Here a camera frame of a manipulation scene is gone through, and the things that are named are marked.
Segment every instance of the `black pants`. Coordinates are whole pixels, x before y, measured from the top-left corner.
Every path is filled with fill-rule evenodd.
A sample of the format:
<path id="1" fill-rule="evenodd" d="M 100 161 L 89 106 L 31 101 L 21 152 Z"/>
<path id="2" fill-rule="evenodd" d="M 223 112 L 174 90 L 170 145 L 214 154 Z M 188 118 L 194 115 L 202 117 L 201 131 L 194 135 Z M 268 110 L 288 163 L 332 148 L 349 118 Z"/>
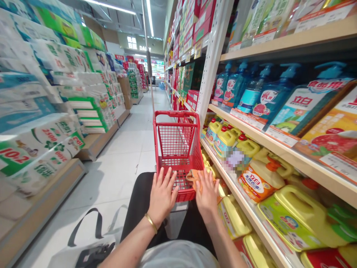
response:
<path id="1" fill-rule="evenodd" d="M 122 238 L 120 240 L 121 242 L 137 226 L 145 213 L 148 212 L 153 178 L 154 172 L 145 172 L 141 173 L 136 179 L 133 193 L 130 198 L 128 213 L 126 214 Z M 201 214 L 198 211 L 196 200 L 189 202 L 189 207 L 177 239 L 188 240 L 200 244 L 207 248 L 213 256 L 216 257 L 211 238 Z M 167 237 L 164 225 L 161 224 L 157 231 L 157 235 L 154 236 L 148 245 L 148 249 L 167 241 L 169 241 L 169 238 Z"/>

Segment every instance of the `woman's right hand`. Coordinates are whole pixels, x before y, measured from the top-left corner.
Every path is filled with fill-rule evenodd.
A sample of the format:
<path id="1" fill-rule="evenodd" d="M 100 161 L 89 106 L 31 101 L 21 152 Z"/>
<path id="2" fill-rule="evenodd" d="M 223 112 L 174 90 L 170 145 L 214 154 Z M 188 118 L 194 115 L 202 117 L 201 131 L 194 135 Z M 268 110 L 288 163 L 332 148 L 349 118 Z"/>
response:
<path id="1" fill-rule="evenodd" d="M 218 215 L 217 196 L 219 179 L 213 182 L 212 171 L 208 174 L 206 169 L 203 170 L 203 176 L 199 172 L 200 181 L 196 181 L 196 202 L 198 210 L 205 224 L 211 222 L 214 216 Z"/>

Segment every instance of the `woman's left hand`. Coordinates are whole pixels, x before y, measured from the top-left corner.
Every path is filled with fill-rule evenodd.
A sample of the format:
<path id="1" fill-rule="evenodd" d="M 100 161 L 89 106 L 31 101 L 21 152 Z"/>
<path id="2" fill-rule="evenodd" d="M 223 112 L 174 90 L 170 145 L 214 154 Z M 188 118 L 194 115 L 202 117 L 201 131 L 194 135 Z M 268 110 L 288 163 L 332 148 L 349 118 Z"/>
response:
<path id="1" fill-rule="evenodd" d="M 152 181 L 148 215 L 154 222 L 157 229 L 159 229 L 161 223 L 174 207 L 176 197 L 179 192 L 178 186 L 176 186 L 172 191 L 177 171 L 174 172 L 171 179 L 170 174 L 171 168 L 168 169 L 166 176 L 163 179 L 164 168 L 161 168 L 159 177 L 157 177 L 155 172 L 154 180 Z"/>

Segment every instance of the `ceiling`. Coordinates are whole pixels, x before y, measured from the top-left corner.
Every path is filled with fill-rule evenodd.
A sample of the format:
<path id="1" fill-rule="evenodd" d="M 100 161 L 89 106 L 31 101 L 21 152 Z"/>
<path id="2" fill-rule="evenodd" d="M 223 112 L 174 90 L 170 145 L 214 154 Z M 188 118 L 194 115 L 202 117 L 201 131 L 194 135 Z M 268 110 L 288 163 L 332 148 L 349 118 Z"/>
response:
<path id="1" fill-rule="evenodd" d="M 131 15 L 122 11 L 109 9 L 83 0 L 61 0 L 77 12 L 93 17 L 103 27 L 126 33 L 145 35 L 141 0 L 96 0 L 123 9 L 136 12 Z M 144 0 L 147 35 L 151 36 L 146 0 Z M 164 38 L 167 0 L 150 0 L 152 27 L 155 38 Z"/>

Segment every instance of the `metal pole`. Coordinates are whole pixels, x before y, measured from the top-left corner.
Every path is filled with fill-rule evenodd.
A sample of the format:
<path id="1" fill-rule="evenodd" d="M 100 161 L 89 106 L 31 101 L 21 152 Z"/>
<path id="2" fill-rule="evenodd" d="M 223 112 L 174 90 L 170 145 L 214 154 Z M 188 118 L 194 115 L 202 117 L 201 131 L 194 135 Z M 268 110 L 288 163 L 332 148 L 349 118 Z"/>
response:
<path id="1" fill-rule="evenodd" d="M 151 88 L 151 102 L 152 102 L 152 113 L 153 117 L 155 118 L 155 107 L 154 107 L 154 93 L 152 90 L 152 69 L 151 69 L 151 56 L 150 56 L 150 51 L 149 51 L 149 44 L 148 44 L 148 35 L 146 34 L 146 15 L 145 15 L 145 5 L 144 5 L 144 0 L 141 0 L 141 5 L 142 5 L 142 16 L 144 18 L 144 33 L 145 33 L 145 43 L 146 43 L 146 59 L 148 62 L 148 77 L 150 81 L 150 88 Z"/>

